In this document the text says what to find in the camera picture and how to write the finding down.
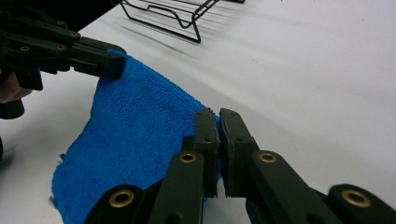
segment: black wire rack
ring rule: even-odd
[[[127,17],[148,27],[201,43],[197,21],[219,0],[121,0]],[[245,0],[232,0],[243,3]]]

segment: human hand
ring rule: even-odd
[[[0,84],[0,104],[15,101],[29,95],[32,90],[23,89],[17,80],[15,72],[11,74]]]

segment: blue cloth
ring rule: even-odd
[[[53,200],[65,224],[82,224],[117,185],[146,189],[163,178],[205,108],[133,57],[125,61],[120,79],[99,80],[91,118],[54,173]]]

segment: towel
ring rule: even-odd
[[[90,120],[53,175],[53,202],[65,224],[82,224],[115,186],[146,189],[163,178],[182,137],[194,135],[194,114],[205,108],[137,59],[124,58],[120,79],[99,79]]]

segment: white surface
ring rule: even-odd
[[[209,12],[201,44],[130,22],[120,7],[81,33],[122,46],[214,111],[239,112],[261,149],[312,188],[350,183],[396,208],[396,2],[247,0]],[[24,116],[0,120],[6,149],[16,146],[0,164],[1,223],[62,223],[51,176],[89,118],[97,78],[43,79]],[[248,223],[240,199],[210,201],[204,219]]]

